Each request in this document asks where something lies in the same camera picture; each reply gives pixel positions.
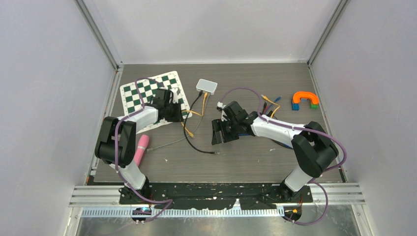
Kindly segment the white router box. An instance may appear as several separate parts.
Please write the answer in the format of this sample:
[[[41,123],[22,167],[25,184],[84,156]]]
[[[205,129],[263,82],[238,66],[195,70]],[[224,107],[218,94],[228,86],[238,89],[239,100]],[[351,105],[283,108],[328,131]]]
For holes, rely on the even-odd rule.
[[[207,92],[210,95],[214,95],[215,91],[217,90],[217,87],[217,82],[209,81],[206,79],[199,79],[196,84],[197,91]]]

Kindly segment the black network switch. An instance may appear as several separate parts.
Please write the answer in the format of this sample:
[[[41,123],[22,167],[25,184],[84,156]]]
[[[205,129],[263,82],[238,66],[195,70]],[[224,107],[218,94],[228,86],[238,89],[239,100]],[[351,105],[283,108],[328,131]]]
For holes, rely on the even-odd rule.
[[[238,136],[253,136],[253,137],[255,137],[255,134],[252,131],[239,131]]]

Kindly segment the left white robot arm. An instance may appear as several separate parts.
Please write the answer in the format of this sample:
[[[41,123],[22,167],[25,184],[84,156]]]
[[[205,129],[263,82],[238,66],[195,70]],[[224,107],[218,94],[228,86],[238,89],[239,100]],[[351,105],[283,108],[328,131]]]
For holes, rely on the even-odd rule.
[[[150,102],[123,117],[105,117],[94,154],[108,164],[126,181],[126,189],[138,203],[146,203],[151,196],[149,179],[140,171],[134,160],[136,134],[160,121],[182,122],[179,90],[156,89]]]

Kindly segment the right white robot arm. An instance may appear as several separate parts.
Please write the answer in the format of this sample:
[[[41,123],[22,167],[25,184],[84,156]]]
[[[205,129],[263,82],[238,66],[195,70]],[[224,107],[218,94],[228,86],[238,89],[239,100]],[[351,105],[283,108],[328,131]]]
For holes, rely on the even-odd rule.
[[[317,122],[303,125],[275,120],[256,111],[248,113],[236,101],[228,105],[219,102],[216,108],[222,117],[211,122],[212,145],[235,141],[241,134],[247,134],[271,139],[294,151],[298,164],[278,187],[278,195],[285,201],[298,198],[300,190],[310,180],[320,177],[339,154]]]

